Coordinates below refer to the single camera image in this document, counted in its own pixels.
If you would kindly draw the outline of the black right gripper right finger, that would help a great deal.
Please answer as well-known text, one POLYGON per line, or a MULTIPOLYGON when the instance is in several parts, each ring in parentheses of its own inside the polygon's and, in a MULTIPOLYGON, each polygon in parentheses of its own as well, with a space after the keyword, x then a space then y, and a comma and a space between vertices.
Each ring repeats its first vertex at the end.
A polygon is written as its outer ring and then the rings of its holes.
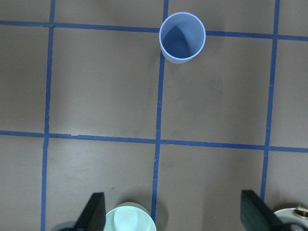
POLYGON ((241 191, 241 222, 246 231, 290 231, 253 190, 241 191))

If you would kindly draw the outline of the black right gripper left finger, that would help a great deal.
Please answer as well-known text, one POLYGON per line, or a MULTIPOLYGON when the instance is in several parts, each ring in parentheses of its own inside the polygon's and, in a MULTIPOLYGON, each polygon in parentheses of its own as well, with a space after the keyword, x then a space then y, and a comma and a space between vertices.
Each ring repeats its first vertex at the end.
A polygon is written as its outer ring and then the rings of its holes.
POLYGON ((75 231, 103 231, 106 223, 104 193, 93 193, 74 225, 75 231))

